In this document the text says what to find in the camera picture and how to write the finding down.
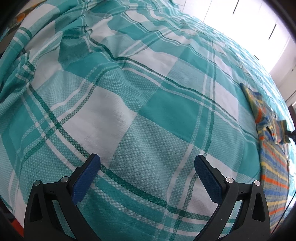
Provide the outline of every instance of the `bed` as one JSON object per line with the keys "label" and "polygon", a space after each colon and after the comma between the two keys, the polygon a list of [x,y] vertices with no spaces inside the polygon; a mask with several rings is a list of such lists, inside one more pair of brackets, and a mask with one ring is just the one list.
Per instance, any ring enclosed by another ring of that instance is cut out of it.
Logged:
{"label": "bed", "polygon": [[96,153],[102,165],[78,207],[102,240],[191,241],[217,207],[195,156],[237,182],[260,180],[240,83],[294,130],[258,60],[173,2],[48,0],[0,59],[1,199],[23,225],[35,180],[56,182]]}

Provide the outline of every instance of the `textured weave pattern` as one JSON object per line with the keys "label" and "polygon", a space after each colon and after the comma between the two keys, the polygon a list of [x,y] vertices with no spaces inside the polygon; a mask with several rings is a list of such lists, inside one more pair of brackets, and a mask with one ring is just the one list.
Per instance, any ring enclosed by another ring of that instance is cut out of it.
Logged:
{"label": "textured weave pattern", "polygon": [[266,196],[271,231],[277,225],[287,203],[289,173],[286,148],[282,144],[290,143],[284,134],[286,120],[276,120],[272,110],[262,100],[259,92],[254,92],[241,84],[241,88],[254,113],[260,141],[261,183]]}
{"label": "textured weave pattern", "polygon": [[56,182],[96,153],[78,207],[102,240],[191,241],[217,206],[195,156],[238,182],[260,178],[240,83],[294,129],[256,58],[171,2],[48,0],[0,59],[0,195],[22,224],[35,180]]}

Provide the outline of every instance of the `striped towel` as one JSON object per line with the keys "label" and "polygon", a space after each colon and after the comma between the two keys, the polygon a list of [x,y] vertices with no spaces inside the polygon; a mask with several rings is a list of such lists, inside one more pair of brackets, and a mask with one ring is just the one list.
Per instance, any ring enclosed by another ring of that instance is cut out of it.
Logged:
{"label": "striped towel", "polygon": [[289,138],[286,120],[276,120],[273,111],[262,99],[259,92],[254,92],[241,84],[241,88],[250,103],[260,142],[261,183],[269,209],[271,231],[276,227],[287,203],[289,172],[285,143]]}
{"label": "striped towel", "polygon": [[294,129],[257,59],[170,1],[48,0],[0,59],[1,199],[23,225],[35,180],[56,182],[97,153],[78,207],[102,240],[192,241],[217,207],[196,155],[237,182],[260,178],[240,83]]}

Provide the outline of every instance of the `metal screw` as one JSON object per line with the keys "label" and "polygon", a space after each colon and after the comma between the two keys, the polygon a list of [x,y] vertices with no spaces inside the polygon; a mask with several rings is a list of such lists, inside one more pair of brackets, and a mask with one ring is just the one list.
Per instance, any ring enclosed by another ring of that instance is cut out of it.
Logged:
{"label": "metal screw", "polygon": [[61,178],[61,182],[66,183],[67,181],[69,181],[68,177],[62,177]]}
{"label": "metal screw", "polygon": [[233,180],[232,177],[227,177],[227,178],[226,178],[226,181],[227,181],[228,183],[233,183],[234,180]]}
{"label": "metal screw", "polygon": [[40,183],[41,183],[40,180],[36,180],[36,181],[34,182],[34,186],[38,186]]}
{"label": "metal screw", "polygon": [[261,183],[260,183],[258,180],[255,180],[255,181],[254,181],[254,184],[255,184],[256,186],[260,186]]}

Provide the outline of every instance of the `white wall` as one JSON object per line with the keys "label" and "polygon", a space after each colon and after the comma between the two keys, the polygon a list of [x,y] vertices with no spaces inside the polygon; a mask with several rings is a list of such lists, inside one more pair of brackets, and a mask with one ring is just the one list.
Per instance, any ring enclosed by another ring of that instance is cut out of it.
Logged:
{"label": "white wall", "polygon": [[285,80],[291,73],[291,70],[294,68],[295,64],[296,44],[294,43],[292,38],[289,38],[281,57],[279,58],[273,69],[270,71],[270,75],[274,80],[276,86],[279,88],[280,91],[282,90],[281,94],[285,100],[291,95],[291,93],[289,94],[290,91],[286,90]]}
{"label": "white wall", "polygon": [[[289,38],[283,54],[270,75],[286,101],[296,90],[296,44]],[[287,101],[287,105],[296,102],[296,93]]]}
{"label": "white wall", "polygon": [[[286,101],[296,90],[296,68],[289,73],[283,84],[279,87],[279,91]],[[287,106],[296,102],[296,93],[286,102]]]}

